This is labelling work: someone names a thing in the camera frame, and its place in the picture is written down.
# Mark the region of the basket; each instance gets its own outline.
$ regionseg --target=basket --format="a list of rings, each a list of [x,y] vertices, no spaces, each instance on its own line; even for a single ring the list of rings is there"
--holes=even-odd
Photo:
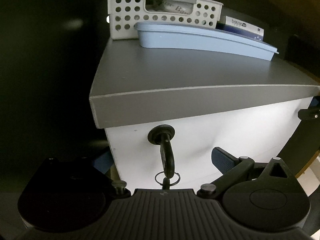
[[[222,3],[212,0],[171,0],[193,4],[191,14],[147,11],[146,0],[108,0],[110,34],[113,40],[137,39],[136,22],[167,22],[204,26],[215,29],[220,20]]]

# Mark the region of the dark background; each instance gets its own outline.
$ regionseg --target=dark background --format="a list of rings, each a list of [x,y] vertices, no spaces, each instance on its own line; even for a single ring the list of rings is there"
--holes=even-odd
[[[280,57],[320,76],[320,0],[217,1],[263,27]],[[0,0],[0,192],[17,192],[0,195],[2,207],[12,199],[15,208],[45,158],[73,160],[107,145],[88,99],[107,15],[107,0]]]

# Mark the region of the gray tabletop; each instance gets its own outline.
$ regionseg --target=gray tabletop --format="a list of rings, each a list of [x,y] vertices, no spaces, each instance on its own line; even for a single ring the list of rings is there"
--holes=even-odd
[[[306,98],[317,83],[287,62],[221,52],[146,49],[109,40],[90,93],[98,128]]]

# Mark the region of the metal ring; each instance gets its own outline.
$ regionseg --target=metal ring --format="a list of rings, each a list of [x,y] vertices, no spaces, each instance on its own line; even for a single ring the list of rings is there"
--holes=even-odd
[[[157,181],[157,176],[158,176],[159,174],[161,174],[161,173],[164,173],[164,171],[161,171],[161,172],[159,172],[159,173],[157,173],[157,174],[155,175],[155,181],[156,181],[158,184],[160,184],[161,186],[163,186],[163,183],[160,183],[159,181]],[[176,182],[174,182],[174,183],[171,183],[171,184],[169,185],[170,187],[177,185],[177,184],[180,182],[180,179],[181,179],[179,173],[175,172],[174,174],[177,174],[177,175],[178,175],[178,180],[177,180]]]

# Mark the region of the silver bolt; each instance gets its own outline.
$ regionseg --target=silver bolt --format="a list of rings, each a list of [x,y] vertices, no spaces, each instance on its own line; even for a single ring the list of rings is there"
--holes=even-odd
[[[207,193],[207,194],[212,194],[213,192],[216,191],[217,186],[211,183],[206,183],[201,185],[201,189]]]
[[[117,195],[124,195],[127,183],[124,180],[114,180],[111,185],[116,189]]]

